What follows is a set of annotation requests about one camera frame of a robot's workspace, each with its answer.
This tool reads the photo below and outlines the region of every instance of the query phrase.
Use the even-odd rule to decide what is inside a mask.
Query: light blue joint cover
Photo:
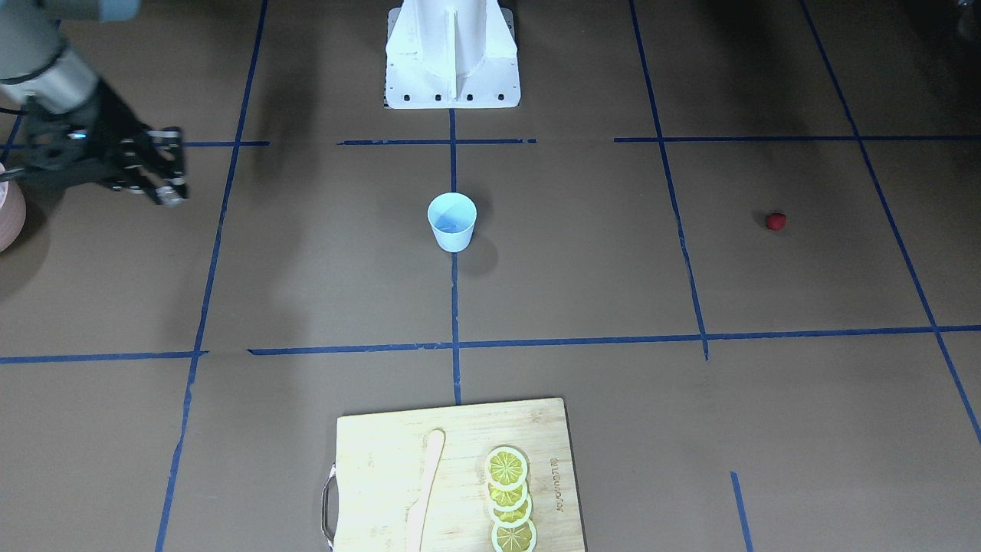
[[[102,0],[99,2],[99,21],[128,21],[139,13],[140,0]]]

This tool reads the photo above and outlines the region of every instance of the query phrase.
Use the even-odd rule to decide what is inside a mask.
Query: lime slice
[[[528,495],[528,498],[518,504],[518,508],[511,512],[503,512],[491,506],[490,515],[493,516],[495,524],[504,528],[510,529],[524,524],[532,516],[532,495]]]
[[[528,459],[514,447],[497,447],[484,462],[488,483],[503,491],[516,489],[528,477]]]
[[[490,534],[490,543],[497,552],[532,552],[538,539],[535,524],[531,521],[517,527],[495,525]]]
[[[501,512],[514,512],[528,498],[528,485],[521,485],[509,491],[502,491],[488,484],[488,495],[493,500],[494,507]]]

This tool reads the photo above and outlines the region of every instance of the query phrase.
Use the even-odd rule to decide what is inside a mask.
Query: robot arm
[[[81,58],[51,17],[128,19],[138,0],[0,0],[0,89],[26,107],[27,165],[0,175],[68,187],[97,183],[187,199],[181,129],[153,131]],[[155,184],[147,173],[159,177]]]

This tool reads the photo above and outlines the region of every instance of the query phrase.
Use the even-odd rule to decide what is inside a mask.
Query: light blue cup
[[[477,205],[462,193],[444,193],[430,203],[427,212],[441,248],[457,253],[470,245],[477,222]]]

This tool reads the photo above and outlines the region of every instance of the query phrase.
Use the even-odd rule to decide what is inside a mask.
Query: pink bowl
[[[3,164],[0,164],[0,173],[4,170]],[[17,239],[24,227],[26,213],[24,194],[17,183],[0,182],[0,251]]]

